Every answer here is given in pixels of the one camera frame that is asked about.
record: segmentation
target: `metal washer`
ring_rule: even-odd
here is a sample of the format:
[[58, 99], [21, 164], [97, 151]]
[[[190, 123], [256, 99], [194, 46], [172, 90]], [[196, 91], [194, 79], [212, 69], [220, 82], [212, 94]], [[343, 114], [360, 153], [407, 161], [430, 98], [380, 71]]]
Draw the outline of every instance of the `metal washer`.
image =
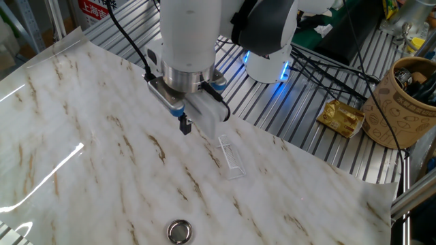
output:
[[168, 226], [166, 235], [173, 244], [186, 244], [192, 237], [192, 226], [185, 220], [175, 220]]

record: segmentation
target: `black cable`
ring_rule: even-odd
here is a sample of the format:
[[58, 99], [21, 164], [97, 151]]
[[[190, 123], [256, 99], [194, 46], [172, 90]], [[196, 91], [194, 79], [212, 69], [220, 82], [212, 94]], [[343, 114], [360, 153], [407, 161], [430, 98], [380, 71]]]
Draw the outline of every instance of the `black cable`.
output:
[[[309, 59], [312, 62], [317, 63], [318, 65], [326, 66], [326, 67], [329, 67], [329, 68], [344, 69], [344, 70], [350, 71], [353, 74], [356, 74], [360, 79], [364, 80], [363, 73], [361, 71], [356, 71], [355, 69], [351, 69], [351, 68], [348, 68], [348, 67], [343, 67], [343, 66], [340, 66], [340, 65], [325, 64], [325, 63], [323, 63], [321, 61], [316, 61], [316, 60], [311, 59], [311, 58], [309, 58]], [[377, 76], [368, 75], [368, 74], [367, 74], [367, 76], [371, 79], [371, 81], [369, 81], [369, 82], [372, 82], [374, 84], [379, 84], [380, 83], [380, 79]]]
[[207, 83], [207, 82], [202, 82], [200, 84], [201, 88], [206, 91], [209, 95], [212, 95], [213, 99], [215, 99], [216, 101], [224, 104], [224, 106], [227, 108], [227, 116], [224, 119], [224, 122], [227, 122], [227, 120], [229, 120], [230, 115], [232, 114], [232, 111], [230, 110], [229, 105], [224, 101], [224, 98], [215, 90], [213, 89], [213, 87]]
[[395, 141], [396, 147], [398, 148], [398, 153], [400, 154], [401, 167], [404, 167], [403, 155], [401, 154], [400, 144], [398, 143], [398, 140], [397, 140], [397, 138], [396, 138], [396, 136], [395, 136], [395, 132], [394, 132], [394, 130], [392, 129], [392, 127], [390, 126], [390, 123], [388, 122], [388, 119], [386, 118], [386, 115], [383, 113], [382, 109], [380, 108], [380, 105], [378, 104], [377, 100], [375, 99], [375, 96], [374, 96], [373, 90], [371, 89], [371, 87], [370, 87], [370, 85], [369, 85], [368, 77], [367, 77], [367, 74], [365, 73], [365, 69], [364, 69], [364, 65], [363, 65], [362, 55], [361, 55], [361, 53], [360, 53], [360, 49], [359, 49], [359, 43], [358, 43], [358, 41], [357, 41], [356, 33], [354, 32], [354, 27], [353, 27], [352, 17], [351, 17], [350, 14], [349, 14], [348, 5], [347, 5], [347, 3], [346, 3], [345, 0], [342, 0], [342, 2], [343, 2], [343, 4], [344, 4], [344, 6], [345, 6], [345, 9], [347, 10], [347, 15], [348, 15], [348, 20], [349, 20], [349, 25], [350, 25], [350, 27], [351, 27], [351, 29], [352, 29], [352, 34], [353, 34], [353, 38], [354, 38], [354, 43], [355, 43], [356, 48], [357, 48], [357, 56], [358, 56], [359, 61], [360, 61], [360, 66], [361, 66], [361, 68], [362, 68], [363, 76], [365, 77], [365, 84], [367, 85], [367, 89], [369, 90], [369, 92], [370, 92], [370, 94], [371, 94], [371, 96], [372, 96], [372, 98], [373, 98], [373, 100], [374, 100], [375, 106], [377, 106], [377, 109], [380, 111], [381, 116], [383, 117], [383, 119], [385, 120], [386, 124], [388, 125], [388, 128], [389, 128], [389, 130], [390, 130], [390, 132], [391, 132], [391, 134], [392, 134], [392, 136], [393, 136], [393, 138], [394, 138], [394, 141]]
[[318, 65], [316, 65], [312, 61], [310, 61], [310, 59], [307, 56], [305, 56], [302, 52], [300, 52], [297, 48], [295, 48], [295, 46], [293, 46], [293, 47], [294, 47], [294, 48], [292, 48], [293, 55], [299, 56], [300, 58], [304, 59], [313, 68], [318, 70], [319, 73], [321, 73], [322, 75], [326, 76], [329, 80], [332, 80], [335, 84], [337, 84], [340, 87], [342, 87], [343, 89], [345, 89], [345, 91], [347, 91], [350, 95], [353, 95], [353, 96], [357, 97], [361, 101], [366, 101], [367, 100], [367, 98], [365, 96], [361, 95], [360, 93], [357, 93], [354, 89], [350, 88], [348, 85], [346, 85], [342, 81], [339, 81], [337, 78], [335, 78], [334, 76], [330, 75], [327, 71], [324, 71], [321, 67], [319, 67]]
[[326, 90], [326, 92], [333, 98], [337, 99], [335, 95], [333, 95], [333, 93], [330, 91], [329, 88], [327, 88], [324, 84], [322, 84], [321, 81], [319, 81], [314, 75], [313, 73], [310, 73], [309, 70], [306, 69], [306, 67], [301, 63], [301, 61], [298, 60], [297, 57], [295, 57], [293, 54], [291, 54], [292, 58], [294, 58], [294, 60], [302, 67], [302, 69], [304, 71], [306, 71], [308, 74], [310, 74], [310, 76], [307, 78], [309, 80], [311, 80], [311, 78], [313, 78], [316, 81], [316, 84], [318, 84], [319, 86], [321, 86], [322, 88], [324, 88]]
[[156, 10], [160, 13], [161, 10], [157, 7], [156, 0], [153, 0], [153, 3], [155, 4]]
[[232, 42], [226, 42], [226, 41], [222, 41], [222, 40], [220, 40], [220, 39], [217, 39], [217, 41], [218, 41], [218, 42], [222, 42], [222, 43], [224, 43], [224, 44], [234, 44], [234, 43], [232, 43]]
[[145, 59], [144, 55], [141, 53], [141, 50], [137, 47], [135, 42], [130, 38], [129, 34], [127, 34], [124, 31], [124, 29], [121, 27], [121, 25], [116, 20], [114, 12], [112, 11], [112, 8], [110, 7], [110, 0], [106, 0], [106, 7], [108, 8], [110, 18], [114, 22], [115, 26], [124, 35], [125, 39], [127, 39], [127, 41], [129, 41], [130, 45], [138, 53], [139, 57], [141, 58], [142, 62], [144, 63], [144, 68], [145, 68], [145, 77], [144, 78], [145, 78], [145, 80], [148, 82], [148, 81], [155, 79], [156, 77], [151, 73], [151, 69], [149, 67], [149, 64], [147, 63], [147, 60]]
[[227, 122], [230, 118], [230, 115], [232, 115], [232, 111], [230, 110], [229, 105], [223, 100], [221, 101], [222, 104], [224, 104], [224, 106], [227, 108], [227, 116], [224, 118], [224, 122]]

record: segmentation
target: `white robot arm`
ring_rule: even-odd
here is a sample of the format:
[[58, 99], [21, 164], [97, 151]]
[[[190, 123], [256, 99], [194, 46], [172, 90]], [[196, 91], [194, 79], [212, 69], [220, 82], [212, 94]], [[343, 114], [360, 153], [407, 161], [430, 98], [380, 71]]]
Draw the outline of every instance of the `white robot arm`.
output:
[[[301, 1], [303, 10], [311, 8], [314, 14], [325, 12], [334, 3], [334, 0]], [[178, 117], [184, 134], [190, 132], [191, 119], [214, 138], [216, 124], [230, 116], [230, 109], [217, 92], [226, 83], [215, 69], [217, 38], [219, 35], [231, 38], [261, 59], [265, 55], [279, 56], [275, 60], [282, 63], [278, 67], [282, 70], [296, 28], [298, 0], [160, 3], [162, 39], [146, 46], [146, 58], [152, 71], [161, 76], [151, 80], [149, 88]]]

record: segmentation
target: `transparent plastic piece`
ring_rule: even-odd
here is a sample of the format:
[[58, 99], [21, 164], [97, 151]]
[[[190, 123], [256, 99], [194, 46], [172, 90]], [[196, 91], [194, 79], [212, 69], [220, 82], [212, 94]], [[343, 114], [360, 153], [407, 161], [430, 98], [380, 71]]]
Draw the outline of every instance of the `transparent plastic piece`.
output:
[[246, 172], [236, 147], [232, 144], [232, 142], [226, 135], [219, 136], [218, 140], [227, 161], [227, 172], [225, 173], [227, 179], [233, 180], [235, 178], [244, 176]]

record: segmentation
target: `marble veining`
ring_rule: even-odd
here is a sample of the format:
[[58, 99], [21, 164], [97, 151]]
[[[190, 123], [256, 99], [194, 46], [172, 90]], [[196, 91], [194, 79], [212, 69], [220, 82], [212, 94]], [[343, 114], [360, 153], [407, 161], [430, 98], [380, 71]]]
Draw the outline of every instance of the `marble veining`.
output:
[[389, 244], [396, 184], [368, 184], [231, 117], [247, 175], [80, 30], [0, 81], [0, 220], [34, 244]]

